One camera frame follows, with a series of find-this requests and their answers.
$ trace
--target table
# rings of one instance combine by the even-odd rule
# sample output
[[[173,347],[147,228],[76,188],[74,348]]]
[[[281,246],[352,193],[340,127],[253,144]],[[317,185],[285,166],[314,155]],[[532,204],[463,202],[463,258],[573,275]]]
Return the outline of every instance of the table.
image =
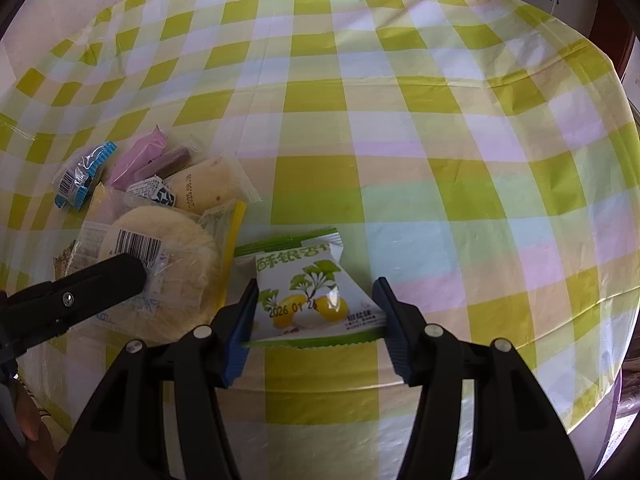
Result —
[[[237,153],[263,196],[240,243],[336,226],[365,290],[386,276],[458,338],[510,338],[568,429],[613,384],[638,314],[638,134],[611,63],[531,6],[123,0],[0,113],[9,291],[50,278],[81,225],[52,206],[60,161],[157,123]],[[68,429],[122,346],[105,336],[21,363]],[[245,478],[386,479],[417,392],[377,343],[252,351],[220,401]],[[467,395],[459,474],[470,409]]]

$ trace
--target plastic tablecloth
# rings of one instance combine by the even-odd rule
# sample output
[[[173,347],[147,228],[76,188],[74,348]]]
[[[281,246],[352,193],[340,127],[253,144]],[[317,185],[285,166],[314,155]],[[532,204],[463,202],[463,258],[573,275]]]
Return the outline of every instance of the plastic tablecloth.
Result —
[[[568,430],[611,388],[638,314],[640,146],[612,64],[555,18],[517,0],[107,8],[0,98],[2,288],[51,279],[78,233],[84,213],[53,204],[60,162],[156,124],[237,154],[263,197],[240,242],[336,226],[365,290],[386,276],[458,338],[510,339]],[[20,363],[67,429],[124,343],[84,328],[102,332]],[[244,478],[387,479],[417,396],[378,342],[253,349],[220,402]]]

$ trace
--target screw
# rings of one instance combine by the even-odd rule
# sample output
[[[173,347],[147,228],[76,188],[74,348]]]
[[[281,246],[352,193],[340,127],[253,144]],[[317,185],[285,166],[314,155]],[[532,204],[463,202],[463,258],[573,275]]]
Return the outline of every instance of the screw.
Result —
[[[70,306],[73,306],[74,301],[75,301],[74,295],[71,292],[65,292],[62,295],[62,304],[67,308],[69,308]]]
[[[193,330],[193,336],[196,339],[206,339],[210,335],[211,335],[211,327],[208,325],[200,325]]]
[[[440,325],[431,323],[424,327],[424,333],[429,337],[440,337],[444,334],[444,330]]]
[[[510,352],[511,349],[513,348],[511,343],[509,341],[507,341],[506,339],[496,339],[495,342],[494,342],[494,346],[500,352]]]
[[[144,345],[142,344],[142,341],[140,341],[139,339],[134,339],[133,341],[129,341],[127,343],[127,352],[129,352],[130,354],[135,354],[137,352],[140,352],[143,346]]]

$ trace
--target pink wrapper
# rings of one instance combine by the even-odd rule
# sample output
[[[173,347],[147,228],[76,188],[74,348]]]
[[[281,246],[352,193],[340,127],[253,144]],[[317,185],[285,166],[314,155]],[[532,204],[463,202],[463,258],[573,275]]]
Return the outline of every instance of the pink wrapper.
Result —
[[[147,136],[141,137],[133,147],[115,163],[106,185],[120,191],[135,183],[134,174],[162,155],[166,147],[166,137],[156,126]]]

